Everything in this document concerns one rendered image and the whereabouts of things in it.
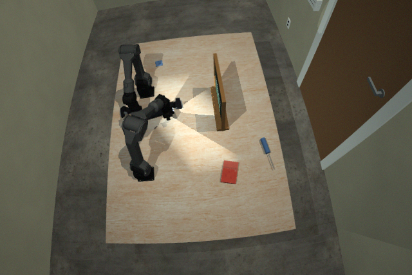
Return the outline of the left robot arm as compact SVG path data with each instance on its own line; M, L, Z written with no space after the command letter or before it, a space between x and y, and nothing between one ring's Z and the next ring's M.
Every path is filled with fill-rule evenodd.
M141 99L154 97L155 87L152 86L152 78L150 74L146 73L142 66L139 44L120 45L118 52L120 58L123 60L125 75L122 101L123 104L128 106L122 106L120 109L120 116L121 118L124 118L125 115L130 114L131 111L137 111L139 109L139 104L136 101L134 80L137 92ZM132 66L134 66L136 71L134 80L132 79Z

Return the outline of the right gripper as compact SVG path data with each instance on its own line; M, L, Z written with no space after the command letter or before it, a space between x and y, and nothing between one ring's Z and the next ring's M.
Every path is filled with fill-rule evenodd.
M161 110L161 111L162 111L162 110ZM163 113L163 118L164 118L164 119L167 119L167 120L170 120L170 117L173 116L173 113L171 113L171 108L170 108L170 107L169 107L168 110L162 111L162 113Z

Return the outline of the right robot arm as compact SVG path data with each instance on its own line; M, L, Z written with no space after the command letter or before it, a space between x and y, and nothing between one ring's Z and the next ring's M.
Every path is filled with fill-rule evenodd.
M132 112L130 115L126 115L123 119L122 130L125 135L127 149L132 159L130 161L130 170L133 171L133 176L138 182L155 180L154 167L151 167L151 165L144 160L138 143L139 141L142 141L147 130L147 118L152 113L157 113L160 110L168 110L169 103L170 108L182 109L182 100L180 100L180 98L175 99L174 102L170 102L168 98L159 94L155 100L149 103L148 107L140 111Z

